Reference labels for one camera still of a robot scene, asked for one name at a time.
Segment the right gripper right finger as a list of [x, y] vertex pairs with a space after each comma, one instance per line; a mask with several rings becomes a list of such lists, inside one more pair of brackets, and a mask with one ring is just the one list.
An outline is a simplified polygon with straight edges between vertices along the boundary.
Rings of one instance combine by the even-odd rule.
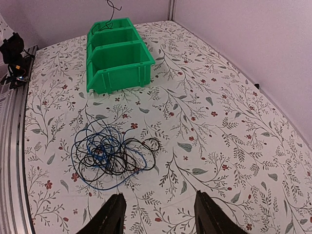
[[195, 227], [197, 234], [246, 234], [206, 193], [196, 192]]

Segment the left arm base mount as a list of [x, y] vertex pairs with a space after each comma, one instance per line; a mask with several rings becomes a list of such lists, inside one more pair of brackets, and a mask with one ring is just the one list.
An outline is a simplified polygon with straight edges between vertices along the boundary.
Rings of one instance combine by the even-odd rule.
[[9, 39], [3, 40], [0, 52], [7, 65], [8, 75], [1, 80], [1, 85], [9, 84], [9, 89], [17, 89], [30, 80], [37, 48], [33, 49], [32, 54], [26, 51], [23, 39], [16, 32]]

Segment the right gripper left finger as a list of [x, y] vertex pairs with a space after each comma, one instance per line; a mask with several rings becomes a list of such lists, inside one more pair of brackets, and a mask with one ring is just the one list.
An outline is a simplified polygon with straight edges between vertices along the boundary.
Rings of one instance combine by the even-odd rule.
[[77, 234], [122, 234], [125, 213], [124, 195], [113, 194]]

